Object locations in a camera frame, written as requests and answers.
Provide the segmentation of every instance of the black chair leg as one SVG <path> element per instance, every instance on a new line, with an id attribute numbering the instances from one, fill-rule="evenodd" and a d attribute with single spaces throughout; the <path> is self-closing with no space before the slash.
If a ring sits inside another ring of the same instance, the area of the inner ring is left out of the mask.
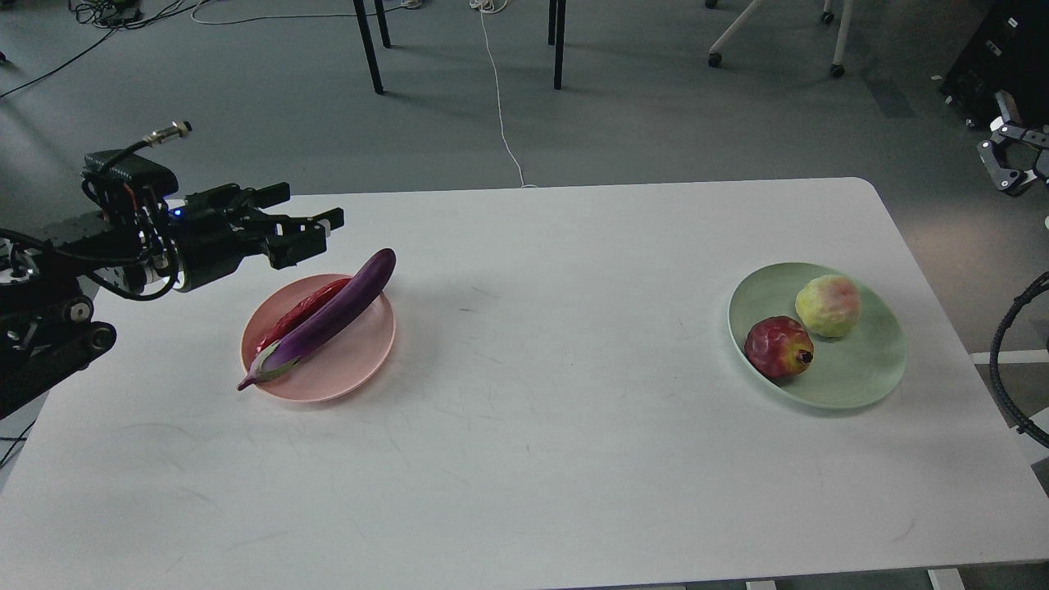
<path id="1" fill-rule="evenodd" d="M 557 28 L 557 0 L 550 0 L 550 18 L 547 21 L 547 44 L 554 44 L 554 31 Z"/>
<path id="2" fill-rule="evenodd" d="M 561 65 L 564 62 L 564 3 L 557 0 L 557 31 L 554 39 L 554 89 L 561 89 Z"/>
<path id="3" fill-rule="evenodd" d="M 354 0 L 354 12 L 357 13 L 357 25 L 361 28 L 361 42 L 364 43 L 364 56 L 368 59 L 371 87 L 376 89 L 377 94 L 382 94 L 383 81 L 379 77 L 379 62 L 376 61 L 376 46 L 371 42 L 371 30 L 368 28 L 368 15 L 364 12 L 364 0 Z"/>
<path id="4" fill-rule="evenodd" d="M 390 48 L 390 30 L 386 28 L 386 8 L 383 0 L 376 0 L 376 17 L 379 19 L 379 35 L 383 38 L 383 47 Z"/>

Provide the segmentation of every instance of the purple eggplant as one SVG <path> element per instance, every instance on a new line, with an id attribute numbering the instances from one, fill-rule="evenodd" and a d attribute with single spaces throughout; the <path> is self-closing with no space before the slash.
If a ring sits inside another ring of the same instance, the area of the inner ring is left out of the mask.
<path id="1" fill-rule="evenodd" d="M 397 256 L 389 248 L 376 252 L 330 301 L 283 338 L 263 349 L 252 361 L 248 376 L 237 389 L 284 375 L 342 332 L 383 292 L 395 265 Z"/>

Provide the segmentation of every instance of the red chili pepper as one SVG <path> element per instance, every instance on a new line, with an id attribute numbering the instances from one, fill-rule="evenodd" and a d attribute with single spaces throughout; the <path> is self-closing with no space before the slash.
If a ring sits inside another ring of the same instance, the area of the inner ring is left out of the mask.
<path id="1" fill-rule="evenodd" d="M 342 291 L 343 287 L 349 282 L 349 278 L 340 278 L 333 280 L 331 282 L 321 287 L 317 291 L 314 291 L 313 295 L 309 295 L 305 299 L 301 300 L 292 308 L 283 317 L 277 321 L 270 332 L 266 332 L 265 336 L 257 346 L 255 346 L 255 352 L 260 353 L 263 349 L 274 343 L 276 340 L 280 340 L 287 335 L 288 332 L 295 330 L 300 323 L 306 321 L 306 318 L 317 313 L 317 310 L 324 307 L 336 296 L 337 293 Z"/>

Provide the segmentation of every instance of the table leg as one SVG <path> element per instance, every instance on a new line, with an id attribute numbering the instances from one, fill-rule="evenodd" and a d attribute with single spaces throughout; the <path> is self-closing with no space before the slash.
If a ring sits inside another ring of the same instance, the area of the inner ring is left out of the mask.
<path id="1" fill-rule="evenodd" d="M 557 0 L 557 30 L 554 39 L 554 88 L 561 89 L 561 64 L 564 62 L 564 2 Z"/>
<path id="2" fill-rule="evenodd" d="M 383 47 L 390 48 L 390 30 L 386 28 L 386 8 L 383 0 L 376 0 L 376 17 L 379 19 L 379 35 L 383 38 Z"/>
<path id="3" fill-rule="evenodd" d="M 364 43 L 364 56 L 368 59 L 371 87 L 376 89 L 377 94 L 382 94 L 383 81 L 379 77 L 379 63 L 376 61 L 376 47 L 371 43 L 371 30 L 368 28 L 368 16 L 364 12 L 364 0 L 354 0 L 354 12 L 357 13 L 357 25 L 361 28 L 361 42 Z"/>

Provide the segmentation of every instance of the black coiled cable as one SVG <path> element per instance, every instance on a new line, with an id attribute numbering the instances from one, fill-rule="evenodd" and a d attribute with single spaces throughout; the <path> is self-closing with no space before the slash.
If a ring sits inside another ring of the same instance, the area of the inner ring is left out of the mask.
<path id="1" fill-rule="evenodd" d="M 1016 421 L 1016 431 L 1020 434 L 1027 434 L 1032 439 L 1037 441 L 1042 446 L 1049 448 L 1049 435 L 1045 430 L 1040 428 L 1034 422 L 1027 417 L 1012 401 L 1009 394 L 1005 391 L 1005 385 L 1002 384 L 1002 376 L 998 371 L 998 354 L 1002 349 L 1002 339 L 1005 338 L 1005 332 L 1009 330 L 1012 325 L 1012 321 L 1016 319 L 1020 315 L 1020 310 L 1024 309 L 1024 305 L 1030 303 L 1032 299 L 1039 295 L 1049 291 L 1049 272 L 1043 273 L 1042 276 L 1036 278 L 1024 292 L 1012 300 L 1012 307 L 1009 308 L 1009 312 L 1005 314 L 1002 318 L 1002 322 L 998 325 L 998 330 L 994 332 L 994 339 L 991 341 L 990 345 L 990 362 L 988 364 L 990 368 L 990 383 L 991 388 L 994 392 L 994 396 L 998 397 L 999 402 L 1003 407 L 1012 416 L 1013 420 Z"/>

